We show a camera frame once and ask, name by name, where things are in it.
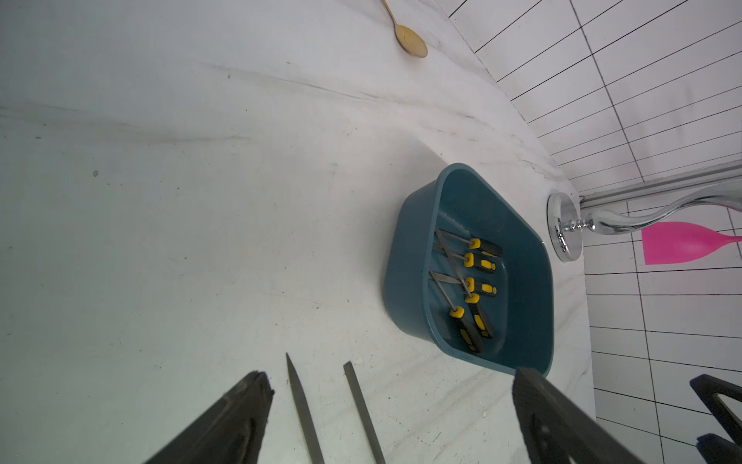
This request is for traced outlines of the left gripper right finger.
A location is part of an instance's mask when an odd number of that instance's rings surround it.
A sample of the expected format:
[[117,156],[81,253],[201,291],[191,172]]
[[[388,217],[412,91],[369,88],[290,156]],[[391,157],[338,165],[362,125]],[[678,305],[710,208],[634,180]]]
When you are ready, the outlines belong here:
[[567,396],[533,368],[516,370],[518,423],[533,463],[639,463]]

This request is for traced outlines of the crossing yellow file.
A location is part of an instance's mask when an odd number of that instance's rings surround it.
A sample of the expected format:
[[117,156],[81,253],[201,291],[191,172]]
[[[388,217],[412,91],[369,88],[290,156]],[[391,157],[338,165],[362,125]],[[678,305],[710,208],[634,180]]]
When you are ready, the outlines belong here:
[[482,257],[473,252],[466,252],[464,254],[455,253],[453,251],[446,252],[443,247],[437,245],[434,245],[432,249],[433,251],[444,255],[446,261],[448,261],[448,263],[455,269],[464,268],[469,270],[478,270],[489,274],[494,274],[497,270],[496,262],[490,260],[487,256]]

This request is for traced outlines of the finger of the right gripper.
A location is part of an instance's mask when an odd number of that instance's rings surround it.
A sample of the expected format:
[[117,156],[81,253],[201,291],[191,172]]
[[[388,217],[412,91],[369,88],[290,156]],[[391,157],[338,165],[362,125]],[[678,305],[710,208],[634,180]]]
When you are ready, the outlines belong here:
[[707,374],[692,379],[690,386],[734,444],[740,444],[741,419],[722,400],[722,396],[726,396],[741,401],[740,386]]
[[718,435],[699,437],[696,448],[706,464],[742,464],[741,447]]

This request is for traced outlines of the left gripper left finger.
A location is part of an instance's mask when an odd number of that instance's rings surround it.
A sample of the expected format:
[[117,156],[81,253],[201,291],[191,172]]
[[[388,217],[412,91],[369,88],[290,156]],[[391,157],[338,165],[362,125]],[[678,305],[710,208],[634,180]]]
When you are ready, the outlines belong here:
[[256,463],[273,398],[268,375],[252,371],[148,462]]

